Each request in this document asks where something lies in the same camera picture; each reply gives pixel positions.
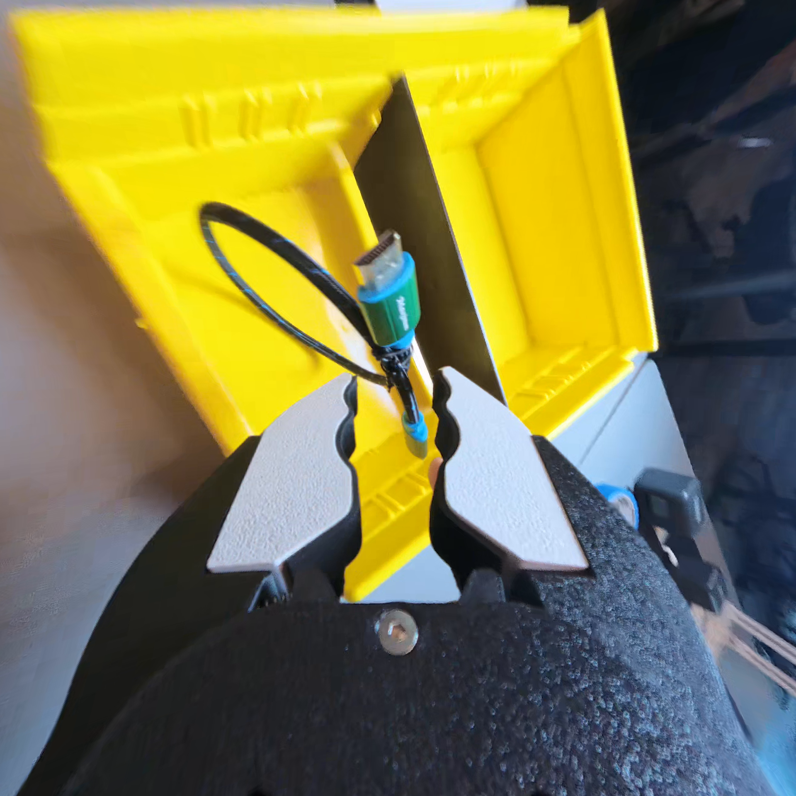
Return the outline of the blue tape roll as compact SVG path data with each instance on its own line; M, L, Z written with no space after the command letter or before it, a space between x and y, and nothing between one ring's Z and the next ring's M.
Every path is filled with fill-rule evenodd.
M612 510L621 516L629 527L635 530L639 529L640 512L632 491L608 483L595 483L594 486L612 507Z

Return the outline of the yellow plastic bin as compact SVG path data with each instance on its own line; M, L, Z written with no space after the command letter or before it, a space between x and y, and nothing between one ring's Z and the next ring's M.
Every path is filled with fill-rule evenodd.
M658 345L602 11L26 10L10 27L45 164L226 454L344 372L236 290L199 209L253 215L349 290L383 228L437 271L365 196L402 78L525 426L558 435Z

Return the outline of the black bin divider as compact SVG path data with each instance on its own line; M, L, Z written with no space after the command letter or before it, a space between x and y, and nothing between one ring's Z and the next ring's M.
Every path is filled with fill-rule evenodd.
M507 405L406 75L393 82L353 173L373 228L398 232L414 259L415 336L428 372L451 366Z

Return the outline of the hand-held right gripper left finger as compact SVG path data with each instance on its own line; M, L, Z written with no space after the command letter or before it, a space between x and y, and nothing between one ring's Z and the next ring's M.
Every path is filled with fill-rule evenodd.
M260 436L206 567L214 574L319 568L344 575L362 545L357 379L337 376Z

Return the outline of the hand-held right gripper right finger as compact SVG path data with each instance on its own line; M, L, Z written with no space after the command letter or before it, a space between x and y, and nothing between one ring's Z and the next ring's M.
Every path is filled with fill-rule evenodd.
M510 572L586 572L589 562L529 429L457 369L434 375L435 509Z

